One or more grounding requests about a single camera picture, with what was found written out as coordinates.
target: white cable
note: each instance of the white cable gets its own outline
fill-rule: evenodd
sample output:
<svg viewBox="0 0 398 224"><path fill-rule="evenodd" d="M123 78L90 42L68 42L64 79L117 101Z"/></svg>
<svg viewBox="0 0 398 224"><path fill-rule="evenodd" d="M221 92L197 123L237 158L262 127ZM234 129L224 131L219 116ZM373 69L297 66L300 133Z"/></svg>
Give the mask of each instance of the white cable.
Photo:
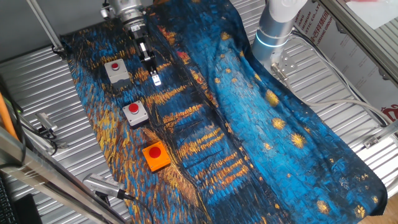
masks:
<svg viewBox="0 0 398 224"><path fill-rule="evenodd" d="M307 41L304 38L301 38L299 36L293 36L293 38L298 38L301 39L302 41L304 41L307 45L311 46L309 43L307 43ZM359 98L356 96L356 93L351 89L346 77L344 76L344 74L342 74L332 63L330 63L327 59L323 58L319 53L317 49L314 49L315 53L324 61L326 62L329 66L331 66L332 68L334 68L336 70L336 72L339 74L339 76L343 79L343 81L345 82L348 90L352 93L352 95L357 99L357 100L332 100L332 101L326 101L326 102L322 102L322 103L310 103L308 101L305 101L304 99L302 99L301 97L299 97L296 92L293 90L292 86L287 82L287 80L285 81L285 84L287 86L287 88L302 102L304 102L306 105L308 106L329 106L329 105L334 105L334 104L339 104L339 103L353 103L353 104L357 104L357 105L361 105L364 106L366 108L368 108L369 110L373 111L374 113L376 113L377 115L379 115L387 124L391 124L392 121L381 111L379 111L377 108L359 101Z"/></svg>
<svg viewBox="0 0 398 224"><path fill-rule="evenodd" d="M295 39L295 38L301 39L301 40L304 41L307 45L309 45L309 46L311 47L311 49L313 48L304 38L299 37L299 36L297 36L297 35L293 36L293 38L294 38L294 39ZM332 68L335 69L335 71L339 74L340 78L342 78L343 81L346 83L346 86L347 86L348 90L353 94L353 96L354 96L357 100L361 101L361 100L358 98L358 96L356 95L356 93L351 89L351 87L350 87L350 85L348 84L348 80L346 79L345 75L344 75L339 69L337 69L327 58L322 57L322 55L320 55L320 53L318 52L318 50L321 50L321 49L314 49L314 51L315 51L315 53L317 53L318 57L320 57L325 63L327 63L329 66L331 66Z"/></svg>
<svg viewBox="0 0 398 224"><path fill-rule="evenodd" d="M311 103L308 101L305 101L303 98L299 97L296 92L293 90L292 86L290 85L290 83L285 82L287 88L299 99L301 100L303 103L305 103L306 105L309 106L330 106L330 105L334 105L334 104L340 104L340 103L353 103L353 104L357 104L357 105L361 105L364 106L366 108L368 108L369 110L375 112L377 115L379 115L382 119L384 119L386 121L387 124L391 124L392 121L381 111L379 111L377 108L364 103L362 101L358 101L358 100L331 100L331 101L326 101L326 102L321 102L321 103Z"/></svg>

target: white paper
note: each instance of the white paper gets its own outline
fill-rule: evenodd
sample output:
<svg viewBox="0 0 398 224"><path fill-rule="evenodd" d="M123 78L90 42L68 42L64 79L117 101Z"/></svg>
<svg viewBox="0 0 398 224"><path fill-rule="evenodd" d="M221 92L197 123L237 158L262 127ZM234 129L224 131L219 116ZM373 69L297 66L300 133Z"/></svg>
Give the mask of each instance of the white paper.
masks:
<svg viewBox="0 0 398 224"><path fill-rule="evenodd" d="M347 2L347 6L372 29L398 17L398 4L395 1Z"/></svg>

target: blue cloth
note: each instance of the blue cloth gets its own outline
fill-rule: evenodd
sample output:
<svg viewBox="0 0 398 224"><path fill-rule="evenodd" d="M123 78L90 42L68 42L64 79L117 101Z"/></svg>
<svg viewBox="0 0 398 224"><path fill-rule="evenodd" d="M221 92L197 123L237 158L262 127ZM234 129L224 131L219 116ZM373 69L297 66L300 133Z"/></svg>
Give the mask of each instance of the blue cloth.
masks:
<svg viewBox="0 0 398 224"><path fill-rule="evenodd" d="M252 56L229 1L146 9L161 86L119 21L63 37L76 89L114 178L157 223L357 223L382 213L386 188L320 118ZM123 58L132 85L103 64ZM150 123L130 129L141 100ZM172 164L152 173L142 150L162 141ZM148 219L127 203L133 220Z"/></svg>

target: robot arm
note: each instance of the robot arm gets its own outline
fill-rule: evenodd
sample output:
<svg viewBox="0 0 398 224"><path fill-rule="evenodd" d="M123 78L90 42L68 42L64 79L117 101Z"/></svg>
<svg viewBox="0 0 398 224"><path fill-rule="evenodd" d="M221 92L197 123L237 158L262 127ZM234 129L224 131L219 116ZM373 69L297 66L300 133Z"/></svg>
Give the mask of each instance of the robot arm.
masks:
<svg viewBox="0 0 398 224"><path fill-rule="evenodd" d="M293 29L294 17L307 0L269 0L262 12L252 46L254 56L268 71L279 63L284 44Z"/></svg>
<svg viewBox="0 0 398 224"><path fill-rule="evenodd" d="M157 75L156 59L143 18L145 12L142 11L144 7L151 4L152 0L109 0L109 5L104 5L105 8L101 13L104 19L109 19L109 11L120 18L133 40L134 48L144 68L155 76Z"/></svg>

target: metal pole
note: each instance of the metal pole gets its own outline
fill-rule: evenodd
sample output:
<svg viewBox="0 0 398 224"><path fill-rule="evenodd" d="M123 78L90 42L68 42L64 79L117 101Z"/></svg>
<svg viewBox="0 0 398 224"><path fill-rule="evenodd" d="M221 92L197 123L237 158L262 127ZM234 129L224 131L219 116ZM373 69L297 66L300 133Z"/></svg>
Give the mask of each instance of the metal pole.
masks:
<svg viewBox="0 0 398 224"><path fill-rule="evenodd" d="M125 223L123 217L95 197L87 187L82 190L73 184L42 156L27 149L23 167L8 167L3 171L96 223ZM22 144L0 128L0 164L15 164L21 157Z"/></svg>
<svg viewBox="0 0 398 224"><path fill-rule="evenodd" d="M40 8L39 4L37 4L36 0L26 0L29 4L30 8L36 15L37 20L39 20L40 24L42 25L44 31L47 33L48 37L50 38L52 44L54 45L54 51L63 51L62 44L60 39L52 29L49 21L47 20L45 14L43 13L42 9Z"/></svg>

